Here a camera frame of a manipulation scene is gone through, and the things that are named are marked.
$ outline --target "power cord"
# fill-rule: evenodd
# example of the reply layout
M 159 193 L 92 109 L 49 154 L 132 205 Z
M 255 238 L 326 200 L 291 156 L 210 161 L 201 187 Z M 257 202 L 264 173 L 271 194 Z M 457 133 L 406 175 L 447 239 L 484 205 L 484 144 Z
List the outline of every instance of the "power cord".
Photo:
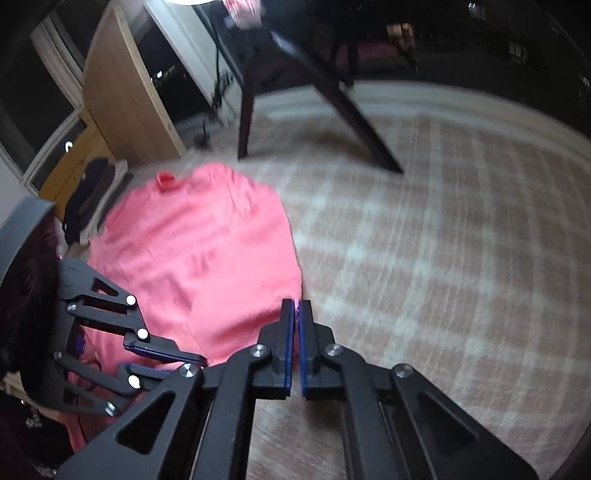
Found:
M 230 72 L 224 72 L 220 74 L 220 36 L 213 21 L 210 22 L 212 31 L 215 36 L 214 43 L 216 44 L 216 83 L 213 87 L 212 105 L 207 112 L 207 117 L 203 119 L 203 132 L 198 133 L 193 138 L 193 144 L 195 147 L 203 148 L 207 146 L 209 142 L 209 132 L 207 131 L 207 124 L 220 122 L 218 112 L 222 107 L 223 99 L 225 98 L 226 92 L 234 82 L 234 76 Z

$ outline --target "cable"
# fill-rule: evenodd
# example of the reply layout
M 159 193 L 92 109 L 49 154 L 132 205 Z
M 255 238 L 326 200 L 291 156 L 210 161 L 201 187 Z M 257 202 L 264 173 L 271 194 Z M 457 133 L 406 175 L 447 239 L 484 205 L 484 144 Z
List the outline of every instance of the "cable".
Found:
M 99 367 L 99 372 L 103 371 L 103 367 L 100 364 L 100 361 L 98 359 L 93 360 L 91 363 L 89 363 L 89 365 L 92 364 L 96 364 Z M 87 392 L 92 391 L 97 385 L 93 384 L 92 386 L 90 386 L 89 388 L 85 388 L 85 390 Z M 76 397 L 76 406 L 78 406 L 78 397 Z M 82 438 L 84 438 L 84 442 L 88 443 L 88 438 L 86 437 L 86 434 L 84 433 L 84 428 L 82 427 L 82 418 L 80 417 L 80 414 L 76 415 L 77 419 L 78 419 L 78 426 L 80 427 L 80 433 L 82 434 Z
M 224 74 L 220 74 L 220 36 L 215 26 L 215 22 L 210 22 L 212 33 L 213 33 L 213 42 L 216 45 L 216 82 L 213 87 L 213 95 L 212 95 L 212 104 L 209 112 L 207 113 L 207 117 L 203 119 L 203 133 L 199 133 L 193 139 L 193 142 L 196 147 L 204 147 L 207 145 L 209 141 L 209 133 L 207 132 L 207 121 L 210 122 L 220 121 L 218 117 L 218 112 L 223 104 L 223 99 L 225 98 L 226 91 L 230 88 L 230 85 L 234 81 L 234 77 L 229 72 L 224 72 Z

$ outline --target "pink towel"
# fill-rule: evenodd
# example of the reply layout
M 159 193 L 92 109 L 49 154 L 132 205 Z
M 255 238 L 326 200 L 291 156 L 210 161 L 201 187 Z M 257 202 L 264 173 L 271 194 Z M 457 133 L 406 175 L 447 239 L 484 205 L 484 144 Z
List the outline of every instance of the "pink towel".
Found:
M 300 299 L 295 254 L 277 193 L 209 164 L 183 180 L 160 172 L 127 195 L 92 239 L 89 264 L 137 297 L 151 333 L 214 365 L 256 343 L 283 298 Z M 120 336 L 86 333 L 103 372 L 116 375 L 120 363 L 159 366 L 127 352 Z M 70 438 L 79 450 L 76 424 Z

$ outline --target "dark hair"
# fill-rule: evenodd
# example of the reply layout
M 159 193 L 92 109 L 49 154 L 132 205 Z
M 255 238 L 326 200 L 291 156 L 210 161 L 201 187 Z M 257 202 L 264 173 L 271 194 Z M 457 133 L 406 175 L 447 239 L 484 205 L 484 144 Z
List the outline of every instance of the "dark hair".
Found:
M 54 322 L 58 279 L 52 209 L 29 235 L 0 285 L 0 378 L 7 371 L 21 371 L 25 390 L 25 383 L 33 387 L 39 382 Z

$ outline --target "patterned rug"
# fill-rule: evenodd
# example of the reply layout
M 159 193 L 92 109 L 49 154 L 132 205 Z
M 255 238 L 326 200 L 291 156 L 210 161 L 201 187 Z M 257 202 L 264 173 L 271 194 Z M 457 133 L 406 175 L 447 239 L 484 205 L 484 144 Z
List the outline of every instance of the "patterned rug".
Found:
M 429 118 L 372 122 L 404 176 L 337 119 L 256 121 L 240 163 L 233 128 L 159 167 L 223 161 L 274 187 L 315 320 L 368 362 L 414 365 L 547 479 L 591 421 L 591 165 Z M 298 389 L 258 402 L 250 478 L 346 477 L 335 405 Z

